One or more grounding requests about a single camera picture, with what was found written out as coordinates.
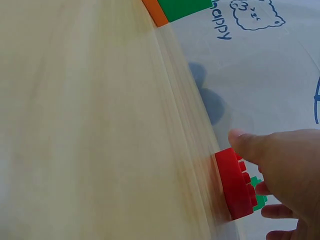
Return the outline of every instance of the green lego brick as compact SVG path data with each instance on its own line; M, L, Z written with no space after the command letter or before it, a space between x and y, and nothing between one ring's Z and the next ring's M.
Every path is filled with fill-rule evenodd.
M212 0L158 0L158 3L170 23L212 7Z
M255 188L259 183L261 183L262 180L258 179L256 176L251 178L251 185ZM266 196L256 195L256 201L258 202L258 205L253 207L253 211L257 211L259 209L262 209L266 202L268 201Z

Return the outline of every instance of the cartoon bear drawing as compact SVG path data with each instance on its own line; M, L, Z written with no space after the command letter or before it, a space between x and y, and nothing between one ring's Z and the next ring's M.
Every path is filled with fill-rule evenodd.
M233 0L230 7L236 24L243 30L256 31L280 27L286 23L278 15L271 0Z

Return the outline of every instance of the toy block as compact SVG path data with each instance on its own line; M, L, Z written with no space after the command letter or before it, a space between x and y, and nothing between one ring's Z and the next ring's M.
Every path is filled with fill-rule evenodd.
M158 3L158 0L142 0L155 25L161 27L168 24L168 19Z
M158 0L169 22L212 7L211 0Z
M216 153L225 202L233 220L240 219L254 212L258 205L255 188L245 172L246 165L232 148Z
M157 27L212 7L212 0L142 0Z
M254 188L261 182L262 182L262 180L258 179L256 176L251 178L251 185ZM266 205L266 202L268 201L266 196L261 196L261 195L256 195L256 200L257 200L257 206L255 206L253 208L254 212L259 210L259 209L262 209Z

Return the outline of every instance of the orange block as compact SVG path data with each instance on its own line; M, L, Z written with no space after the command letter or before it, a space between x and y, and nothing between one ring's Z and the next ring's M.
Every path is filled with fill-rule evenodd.
M169 23L164 11L162 10L158 0L142 0L146 9L148 9L155 25L161 27Z

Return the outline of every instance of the light wood surface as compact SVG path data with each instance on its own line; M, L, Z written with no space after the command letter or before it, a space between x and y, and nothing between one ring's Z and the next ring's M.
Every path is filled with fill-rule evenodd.
M1 239L217 238L219 148L170 26L141 0L0 0L0 36Z

